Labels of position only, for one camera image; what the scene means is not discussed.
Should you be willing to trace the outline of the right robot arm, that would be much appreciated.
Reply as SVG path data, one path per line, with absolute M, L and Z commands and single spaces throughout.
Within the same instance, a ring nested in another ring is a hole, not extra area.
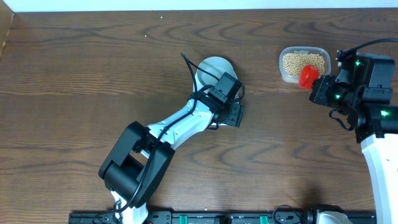
M 397 223 L 397 106 L 392 57 L 338 52 L 339 73 L 312 84 L 310 101 L 345 115 L 371 176 L 377 223 Z

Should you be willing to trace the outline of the red plastic measuring scoop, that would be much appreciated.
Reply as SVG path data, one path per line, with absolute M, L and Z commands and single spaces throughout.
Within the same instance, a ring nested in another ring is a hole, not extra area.
M 301 89 L 312 89 L 313 82 L 319 78 L 319 71 L 312 65 L 304 66 L 298 78 L 298 85 Z

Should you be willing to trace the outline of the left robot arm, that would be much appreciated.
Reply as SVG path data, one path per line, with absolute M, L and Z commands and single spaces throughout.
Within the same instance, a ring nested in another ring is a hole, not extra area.
M 244 106 L 222 102 L 199 91 L 170 117 L 148 126 L 129 124 L 99 168 L 98 175 L 115 200 L 118 223 L 144 223 L 146 203 L 158 188 L 176 148 L 217 124 L 240 125 Z

